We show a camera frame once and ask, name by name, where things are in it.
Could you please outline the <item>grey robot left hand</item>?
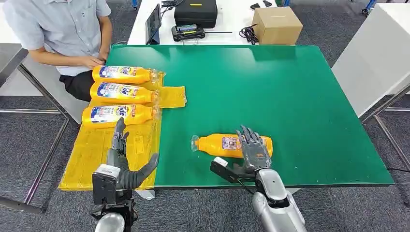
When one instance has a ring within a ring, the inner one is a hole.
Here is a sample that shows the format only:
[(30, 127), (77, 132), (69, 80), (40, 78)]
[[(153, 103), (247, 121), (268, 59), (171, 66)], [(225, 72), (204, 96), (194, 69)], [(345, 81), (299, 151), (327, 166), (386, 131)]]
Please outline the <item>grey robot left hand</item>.
[(152, 154), (148, 163), (140, 170), (130, 170), (126, 155), (126, 140), (129, 133), (124, 132), (125, 127), (124, 118), (120, 117), (115, 126), (111, 148), (108, 150), (107, 165), (119, 168), (116, 177), (117, 189), (135, 189), (140, 187), (157, 168), (160, 154), (158, 152)]

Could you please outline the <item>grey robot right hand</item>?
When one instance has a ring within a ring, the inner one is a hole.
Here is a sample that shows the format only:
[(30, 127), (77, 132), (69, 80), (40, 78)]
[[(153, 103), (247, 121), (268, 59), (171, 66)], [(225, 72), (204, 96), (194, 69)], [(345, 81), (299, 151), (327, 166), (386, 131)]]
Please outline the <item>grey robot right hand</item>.
[(271, 167), (271, 158), (267, 147), (257, 132), (240, 125), (240, 130), (236, 130), (236, 134), (240, 142), (246, 173)]

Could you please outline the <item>person's right hand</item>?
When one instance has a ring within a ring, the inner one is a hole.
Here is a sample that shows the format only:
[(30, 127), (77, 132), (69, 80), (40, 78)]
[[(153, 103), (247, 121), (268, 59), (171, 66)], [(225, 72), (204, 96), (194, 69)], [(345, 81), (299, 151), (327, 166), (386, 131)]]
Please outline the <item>person's right hand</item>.
[(78, 64), (92, 70), (96, 66), (104, 65), (105, 60), (101, 60), (93, 56), (82, 56), (78, 58)]

